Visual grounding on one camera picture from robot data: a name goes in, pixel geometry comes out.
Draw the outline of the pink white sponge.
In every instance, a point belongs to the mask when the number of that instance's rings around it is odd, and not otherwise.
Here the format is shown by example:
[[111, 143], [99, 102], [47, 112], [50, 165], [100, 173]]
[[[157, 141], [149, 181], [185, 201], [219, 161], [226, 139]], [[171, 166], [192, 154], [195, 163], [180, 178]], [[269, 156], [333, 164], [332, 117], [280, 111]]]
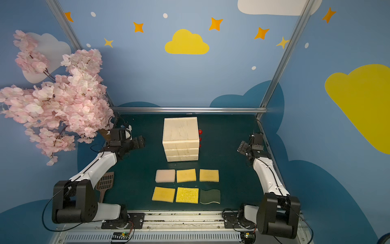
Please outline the pink white sponge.
[[176, 179], [176, 170], [174, 169], [159, 169], [156, 171], [156, 183], [174, 183]]

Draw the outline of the cream drawer cabinet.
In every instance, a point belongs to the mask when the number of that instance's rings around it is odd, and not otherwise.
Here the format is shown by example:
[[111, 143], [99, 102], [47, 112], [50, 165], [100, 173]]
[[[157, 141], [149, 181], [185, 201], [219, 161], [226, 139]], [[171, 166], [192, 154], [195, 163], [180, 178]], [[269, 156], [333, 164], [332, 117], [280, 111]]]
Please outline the cream drawer cabinet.
[[200, 137], [196, 117], [165, 118], [162, 144], [168, 162], [197, 161]]

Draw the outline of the green scouring sponge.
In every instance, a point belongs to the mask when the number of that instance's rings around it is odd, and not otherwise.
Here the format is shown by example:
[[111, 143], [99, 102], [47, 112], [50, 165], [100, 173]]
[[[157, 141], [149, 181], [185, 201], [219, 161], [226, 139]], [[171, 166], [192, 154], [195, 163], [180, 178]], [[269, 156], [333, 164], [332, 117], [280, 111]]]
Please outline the green scouring sponge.
[[221, 196], [220, 190], [211, 189], [211, 190], [201, 190], [200, 191], [200, 203], [207, 205], [211, 203], [220, 204]]

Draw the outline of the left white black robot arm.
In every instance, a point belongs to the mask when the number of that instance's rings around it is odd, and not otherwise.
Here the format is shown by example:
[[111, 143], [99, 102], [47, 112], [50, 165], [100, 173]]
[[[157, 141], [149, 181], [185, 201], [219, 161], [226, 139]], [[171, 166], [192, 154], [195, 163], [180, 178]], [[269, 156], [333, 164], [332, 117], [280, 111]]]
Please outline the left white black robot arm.
[[53, 188], [52, 221], [56, 224], [114, 221], [120, 228], [129, 225], [126, 207], [99, 203], [95, 186], [104, 174], [129, 151], [145, 146], [143, 136], [133, 137], [131, 129], [112, 129], [110, 140], [78, 174], [59, 181]]

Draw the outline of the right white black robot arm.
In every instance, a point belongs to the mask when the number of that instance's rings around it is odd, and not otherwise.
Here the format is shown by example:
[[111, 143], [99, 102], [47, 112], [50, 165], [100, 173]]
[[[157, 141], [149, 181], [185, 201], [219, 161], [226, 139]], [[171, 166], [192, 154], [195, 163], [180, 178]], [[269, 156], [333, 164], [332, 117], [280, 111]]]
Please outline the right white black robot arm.
[[259, 206], [242, 205], [238, 212], [239, 225], [246, 229], [256, 228], [264, 235], [295, 239], [301, 204], [277, 175], [271, 154], [266, 151], [264, 135], [250, 135], [249, 142], [241, 142], [238, 152], [250, 160], [264, 193]]

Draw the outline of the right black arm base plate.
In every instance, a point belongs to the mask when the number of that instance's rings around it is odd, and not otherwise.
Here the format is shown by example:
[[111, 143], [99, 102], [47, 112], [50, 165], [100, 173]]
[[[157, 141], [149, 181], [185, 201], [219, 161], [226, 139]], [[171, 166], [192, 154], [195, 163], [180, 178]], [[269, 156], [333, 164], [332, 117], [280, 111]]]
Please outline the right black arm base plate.
[[257, 224], [247, 220], [243, 215], [235, 211], [224, 211], [221, 214], [225, 229], [247, 229], [254, 230]]

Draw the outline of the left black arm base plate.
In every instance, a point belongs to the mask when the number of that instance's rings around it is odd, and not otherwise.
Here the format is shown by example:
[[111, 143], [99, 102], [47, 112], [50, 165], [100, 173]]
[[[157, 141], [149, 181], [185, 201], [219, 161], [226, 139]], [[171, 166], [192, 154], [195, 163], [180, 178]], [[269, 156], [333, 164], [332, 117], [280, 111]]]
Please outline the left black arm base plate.
[[107, 220], [102, 223], [102, 229], [142, 229], [145, 213], [143, 212], [127, 212], [121, 213], [118, 219]]

